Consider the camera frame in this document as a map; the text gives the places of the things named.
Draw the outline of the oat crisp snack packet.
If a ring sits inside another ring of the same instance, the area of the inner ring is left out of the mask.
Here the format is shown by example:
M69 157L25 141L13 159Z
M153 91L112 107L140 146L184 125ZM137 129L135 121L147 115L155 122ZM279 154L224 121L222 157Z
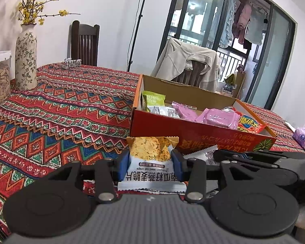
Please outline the oat crisp snack packet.
M183 193L186 185L178 181L171 152L178 137L127 137L129 147L125 175L118 183L119 191L159 191Z

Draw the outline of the white grey snack packet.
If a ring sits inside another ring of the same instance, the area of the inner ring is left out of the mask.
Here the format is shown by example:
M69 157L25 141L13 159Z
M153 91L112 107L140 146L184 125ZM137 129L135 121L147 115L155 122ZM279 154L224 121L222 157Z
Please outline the white grey snack packet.
M156 115L167 116L172 118L180 118L176 109L168 106L148 106L148 111Z

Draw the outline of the orange cardboard box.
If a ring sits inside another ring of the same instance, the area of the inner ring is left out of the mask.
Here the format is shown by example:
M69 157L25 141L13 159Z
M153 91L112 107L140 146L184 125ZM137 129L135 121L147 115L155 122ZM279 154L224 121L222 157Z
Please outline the orange cardboard box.
M143 92L165 96L165 107L172 103L188 105L193 120L152 113L146 109ZM242 118L236 129L206 123L205 111L222 112L230 108ZM177 148L182 153L195 152L212 145L236 152L269 150L276 134L246 103L193 86L141 75L133 102L131 137L178 137Z

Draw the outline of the orange red snack bag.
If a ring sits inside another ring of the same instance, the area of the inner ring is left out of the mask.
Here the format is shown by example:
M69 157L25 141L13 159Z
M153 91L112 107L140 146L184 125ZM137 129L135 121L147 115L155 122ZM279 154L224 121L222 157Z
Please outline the orange red snack bag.
M232 106L225 107L222 110L226 111L226 112L232 111L239 115L239 120L237 123L238 131L260 134L261 131L263 131L266 127L264 124L258 122L251 116L245 115L245 114L237 111L237 109Z

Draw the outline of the green snack packet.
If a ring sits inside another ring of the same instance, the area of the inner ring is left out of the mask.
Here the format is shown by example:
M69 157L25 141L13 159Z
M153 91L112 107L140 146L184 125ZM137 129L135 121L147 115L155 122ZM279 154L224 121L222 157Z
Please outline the green snack packet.
M166 96L163 94L158 94L155 92L144 90L142 92L142 97L144 100L144 110L149 112L150 106L164 106L165 105L165 98Z

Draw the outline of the patterned red tablecloth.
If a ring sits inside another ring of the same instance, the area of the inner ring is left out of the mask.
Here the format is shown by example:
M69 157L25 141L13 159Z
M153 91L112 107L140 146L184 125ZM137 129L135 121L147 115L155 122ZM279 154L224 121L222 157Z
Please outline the patterned red tablecloth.
M297 243L305 204L237 161L185 159L183 193L119 191L140 75L40 67L0 104L6 243Z

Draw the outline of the beige jacket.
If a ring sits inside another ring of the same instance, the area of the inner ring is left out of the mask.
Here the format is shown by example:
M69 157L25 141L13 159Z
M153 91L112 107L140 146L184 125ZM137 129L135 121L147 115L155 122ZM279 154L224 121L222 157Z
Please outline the beige jacket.
M217 52L173 37L167 39L151 76L171 81L183 71L192 70L194 61L204 64L200 72L202 79L199 87L215 92L218 87L221 63Z

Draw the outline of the studio light on stand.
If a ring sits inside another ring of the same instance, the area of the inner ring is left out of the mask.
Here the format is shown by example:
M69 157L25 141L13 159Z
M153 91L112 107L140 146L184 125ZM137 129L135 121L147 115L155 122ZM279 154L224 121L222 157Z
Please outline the studio light on stand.
M135 13L134 26L132 29L131 39L129 41L128 50L127 50L127 69L126 69L127 72L129 72L131 70L131 65L133 63L133 53L134 53L134 49L135 49L135 42L136 42L136 38L138 36L140 22L143 17L145 1L146 0L138 0L136 13Z

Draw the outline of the crumpled foil wrapper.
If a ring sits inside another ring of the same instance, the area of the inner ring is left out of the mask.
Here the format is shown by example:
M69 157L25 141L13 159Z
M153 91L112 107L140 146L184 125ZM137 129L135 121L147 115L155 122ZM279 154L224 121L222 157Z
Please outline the crumpled foil wrapper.
M61 62L61 67L63 69L81 67L81 65L82 65L81 59L73 60L72 58L66 58L65 60L63 60L63 62Z

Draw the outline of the dark wooden chair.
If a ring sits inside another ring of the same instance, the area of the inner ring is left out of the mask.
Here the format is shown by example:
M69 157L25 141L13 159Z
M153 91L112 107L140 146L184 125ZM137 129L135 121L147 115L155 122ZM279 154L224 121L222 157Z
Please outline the dark wooden chair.
M71 25L71 59L97 66L99 35L99 25L90 26L74 20Z

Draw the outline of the black framed sliding door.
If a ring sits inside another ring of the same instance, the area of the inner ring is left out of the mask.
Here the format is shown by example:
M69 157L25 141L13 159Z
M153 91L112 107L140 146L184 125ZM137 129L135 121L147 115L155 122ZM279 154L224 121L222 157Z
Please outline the black framed sliding door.
M272 109L288 67L296 24L271 0L171 0L161 43L170 37L216 51L219 80L247 71L238 96Z

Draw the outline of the floral ceramic vase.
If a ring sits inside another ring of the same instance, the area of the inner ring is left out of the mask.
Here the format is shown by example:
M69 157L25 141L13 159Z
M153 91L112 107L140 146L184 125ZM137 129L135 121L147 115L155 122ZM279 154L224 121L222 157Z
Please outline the floral ceramic vase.
M16 40L15 81L19 91L37 87L37 36L35 24L23 25Z

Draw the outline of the hanging light blue garment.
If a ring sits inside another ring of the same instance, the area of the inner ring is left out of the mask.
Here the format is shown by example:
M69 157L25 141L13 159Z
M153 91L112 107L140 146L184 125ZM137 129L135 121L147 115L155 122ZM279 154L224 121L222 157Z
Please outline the hanging light blue garment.
M215 35L218 29L219 20L221 16L221 9L222 1L218 2L217 5L217 12L214 14L213 22L211 24L211 29L208 37L209 42L214 42ZM222 30L219 46L221 48L226 48L230 45L230 42L233 41L233 34L232 34L232 24L234 22L234 14L236 12L236 0L229 0L228 9L226 11L225 17L225 24Z

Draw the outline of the hanging pink garment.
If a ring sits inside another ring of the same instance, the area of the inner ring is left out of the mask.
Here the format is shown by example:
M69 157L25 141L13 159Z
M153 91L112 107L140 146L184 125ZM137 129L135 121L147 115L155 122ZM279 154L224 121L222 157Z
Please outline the hanging pink garment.
M252 7L249 0L240 0L240 5L234 14L232 34L243 45L247 24L251 17Z

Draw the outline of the yellow flower branches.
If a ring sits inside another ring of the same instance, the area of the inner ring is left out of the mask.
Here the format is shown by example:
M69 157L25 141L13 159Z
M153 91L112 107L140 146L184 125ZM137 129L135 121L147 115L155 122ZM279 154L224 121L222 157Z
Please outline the yellow flower branches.
M46 18L68 15L80 15L80 13L72 13L66 9L59 10L57 13L44 13L44 6L48 3L58 2L59 0L20 0L16 6L17 19L21 26L43 25Z

